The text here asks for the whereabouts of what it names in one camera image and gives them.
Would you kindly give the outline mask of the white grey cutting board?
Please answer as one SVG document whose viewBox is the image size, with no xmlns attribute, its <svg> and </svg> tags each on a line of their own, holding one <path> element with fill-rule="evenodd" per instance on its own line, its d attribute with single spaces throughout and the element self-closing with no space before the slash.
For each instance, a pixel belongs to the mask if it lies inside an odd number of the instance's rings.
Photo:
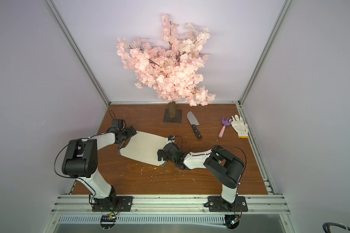
<svg viewBox="0 0 350 233">
<path fill-rule="evenodd" d="M 142 163 L 164 167 L 167 162 L 158 161 L 157 152 L 167 144 L 166 137 L 137 131 L 137 134 L 130 138 L 128 144 L 119 149 L 118 154 Z"/>
</svg>

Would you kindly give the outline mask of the black handled kitchen knife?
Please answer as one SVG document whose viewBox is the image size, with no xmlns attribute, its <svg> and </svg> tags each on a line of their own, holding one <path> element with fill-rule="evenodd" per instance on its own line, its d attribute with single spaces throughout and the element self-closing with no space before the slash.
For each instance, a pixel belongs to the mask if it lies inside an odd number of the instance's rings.
<svg viewBox="0 0 350 233">
<path fill-rule="evenodd" d="M 197 126 L 199 125 L 199 122 L 198 120 L 196 119 L 195 115 L 193 114 L 192 111 L 189 111 L 187 113 L 187 119 L 192 127 L 192 130 L 195 134 L 195 136 L 198 138 L 198 139 L 202 139 L 202 135 L 200 133 L 200 131 L 197 129 Z"/>
</svg>

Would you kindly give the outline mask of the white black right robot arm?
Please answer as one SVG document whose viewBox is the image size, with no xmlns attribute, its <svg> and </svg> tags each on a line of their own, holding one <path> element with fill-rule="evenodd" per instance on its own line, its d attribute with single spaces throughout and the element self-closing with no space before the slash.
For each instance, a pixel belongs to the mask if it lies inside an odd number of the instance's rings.
<svg viewBox="0 0 350 233">
<path fill-rule="evenodd" d="M 220 145 L 204 152 L 185 153 L 175 143 L 169 143 L 157 152 L 158 161 L 171 161 L 180 170 L 207 169 L 221 184 L 221 198 L 232 204 L 238 195 L 238 186 L 246 163 Z"/>
</svg>

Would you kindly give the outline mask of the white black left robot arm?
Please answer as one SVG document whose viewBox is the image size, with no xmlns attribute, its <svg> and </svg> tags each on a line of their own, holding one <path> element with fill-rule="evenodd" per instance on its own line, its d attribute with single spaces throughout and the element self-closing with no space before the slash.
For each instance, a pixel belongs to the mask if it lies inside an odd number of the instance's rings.
<svg viewBox="0 0 350 233">
<path fill-rule="evenodd" d="M 66 151 L 61 166 L 62 174 L 56 170 L 57 160 L 53 163 L 53 171 L 59 177 L 78 180 L 91 192 L 88 201 L 93 212 L 118 211 L 120 201 L 115 188 L 98 171 L 98 150 L 113 144 L 121 149 L 136 134 L 135 128 L 126 126 L 125 120 L 113 119 L 112 126 L 106 132 L 69 141 L 61 149 Z"/>
</svg>

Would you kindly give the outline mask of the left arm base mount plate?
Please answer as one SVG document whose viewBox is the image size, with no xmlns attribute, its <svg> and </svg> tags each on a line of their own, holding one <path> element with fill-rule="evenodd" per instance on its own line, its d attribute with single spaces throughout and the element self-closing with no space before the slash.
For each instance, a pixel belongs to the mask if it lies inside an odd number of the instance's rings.
<svg viewBox="0 0 350 233">
<path fill-rule="evenodd" d="M 116 196 L 94 199 L 93 212 L 130 212 L 133 204 L 132 196 Z"/>
</svg>

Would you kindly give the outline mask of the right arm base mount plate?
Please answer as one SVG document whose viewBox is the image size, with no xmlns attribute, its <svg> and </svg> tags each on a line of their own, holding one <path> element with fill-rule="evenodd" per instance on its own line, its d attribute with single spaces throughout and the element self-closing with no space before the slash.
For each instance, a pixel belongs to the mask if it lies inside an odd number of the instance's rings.
<svg viewBox="0 0 350 233">
<path fill-rule="evenodd" d="M 204 207 L 210 212 L 247 212 L 249 210 L 246 198 L 243 196 L 237 196 L 233 203 L 229 203 L 221 196 L 208 196 Z"/>
</svg>

